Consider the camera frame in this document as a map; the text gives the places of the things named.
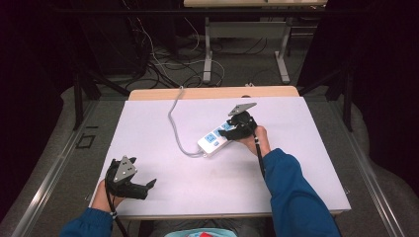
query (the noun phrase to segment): dark curtain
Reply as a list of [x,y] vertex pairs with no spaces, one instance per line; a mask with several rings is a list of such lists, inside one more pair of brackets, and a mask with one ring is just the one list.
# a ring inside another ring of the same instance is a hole
[[[328,9],[360,9],[371,1],[329,0]],[[355,60],[354,104],[370,136],[370,157],[404,179],[419,194],[419,4],[377,1],[365,18],[321,20],[298,86],[307,86],[338,68],[351,55],[355,39],[364,48]]]
[[0,32],[3,219],[42,155],[72,80],[39,2],[2,1]]

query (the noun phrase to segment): gray cable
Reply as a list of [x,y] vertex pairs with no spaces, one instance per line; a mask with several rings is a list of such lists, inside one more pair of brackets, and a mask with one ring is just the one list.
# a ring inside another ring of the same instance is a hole
[[176,100],[175,100],[175,102],[173,103],[172,109],[170,109],[170,112],[169,112],[169,114],[167,115],[167,117],[169,118],[170,122],[172,123],[173,131],[175,132],[176,142],[178,143],[178,146],[179,146],[179,148],[181,149],[181,151],[182,151],[185,155],[190,156],[190,157],[200,157],[200,156],[203,156],[203,155],[204,155],[204,151],[203,151],[203,149],[200,149],[200,150],[199,150],[198,152],[196,152],[196,153],[190,153],[190,152],[187,152],[186,150],[184,150],[184,148],[182,147],[181,142],[180,142],[180,140],[179,140],[179,136],[178,136],[178,129],[176,128],[176,124],[175,124],[175,122],[173,121],[173,118],[172,118],[172,112],[173,112],[173,110],[175,109],[176,104],[178,104],[179,98],[181,97],[181,95],[182,95],[182,93],[183,93],[183,90],[184,90],[183,86],[181,86],[181,87],[180,87],[180,90],[181,90],[181,91],[179,92],[178,97],[176,97]]

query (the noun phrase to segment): person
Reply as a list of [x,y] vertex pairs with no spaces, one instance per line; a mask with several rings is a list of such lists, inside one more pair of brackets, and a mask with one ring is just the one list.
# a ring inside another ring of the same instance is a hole
[[[282,149],[271,150],[268,132],[264,126],[257,126],[255,134],[259,139],[260,151],[265,168],[265,182],[271,193],[271,208],[274,229],[277,236],[340,236],[339,229],[328,208],[315,190],[302,175],[298,161]],[[257,150],[255,139],[249,136],[238,142],[247,146],[255,155]],[[115,206],[123,201],[116,197]],[[106,198],[104,182],[99,184],[92,206],[77,219],[67,223],[60,236],[111,236],[113,219]],[[201,220],[199,227],[191,228],[182,221],[175,225],[168,222],[156,222],[151,236],[179,237],[179,236],[257,236],[261,223],[246,223],[246,219],[237,221],[207,221]]]

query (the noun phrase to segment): wooden table edge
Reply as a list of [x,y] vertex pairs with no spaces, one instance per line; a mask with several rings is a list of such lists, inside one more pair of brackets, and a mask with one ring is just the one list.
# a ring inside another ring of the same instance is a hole
[[[130,93],[129,101],[174,100],[180,89],[140,89]],[[294,86],[185,88],[181,100],[241,97],[299,97]]]

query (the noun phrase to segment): hand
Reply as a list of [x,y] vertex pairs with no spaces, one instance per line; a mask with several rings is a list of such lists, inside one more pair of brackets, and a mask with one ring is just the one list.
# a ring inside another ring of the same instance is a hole
[[[264,157],[266,154],[271,152],[271,147],[268,140],[268,132],[264,126],[258,125],[255,129],[255,134],[259,138],[259,146],[261,148],[262,157]],[[247,148],[249,148],[249,150],[256,156],[258,155],[256,151],[255,138],[253,135],[239,139],[237,141],[247,146]]]
[[[111,201],[114,201],[114,207],[117,208],[117,206],[125,199],[124,197],[115,197],[111,196]],[[106,195],[106,189],[105,189],[105,180],[102,180],[99,185],[98,189],[96,190],[95,197],[92,202],[92,208],[100,209],[105,212],[111,212],[111,207],[109,206],[107,195]]]

